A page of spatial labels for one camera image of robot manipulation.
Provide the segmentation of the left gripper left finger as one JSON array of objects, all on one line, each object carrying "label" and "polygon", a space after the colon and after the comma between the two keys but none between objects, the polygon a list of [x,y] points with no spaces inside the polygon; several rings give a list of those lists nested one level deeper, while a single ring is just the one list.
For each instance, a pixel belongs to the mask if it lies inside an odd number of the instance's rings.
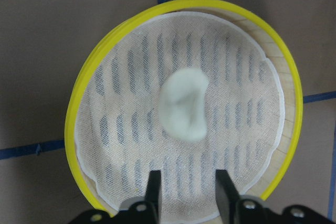
[{"label": "left gripper left finger", "polygon": [[157,223],[160,223],[162,209],[162,178],[160,170],[152,170],[149,172],[145,200],[153,205]]}]

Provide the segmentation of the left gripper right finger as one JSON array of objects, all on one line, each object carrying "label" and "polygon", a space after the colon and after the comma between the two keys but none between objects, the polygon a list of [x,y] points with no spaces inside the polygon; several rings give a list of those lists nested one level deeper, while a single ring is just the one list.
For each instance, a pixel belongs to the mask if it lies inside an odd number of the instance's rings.
[{"label": "left gripper right finger", "polygon": [[215,198],[222,223],[235,223],[236,203],[240,194],[227,170],[215,172]]}]

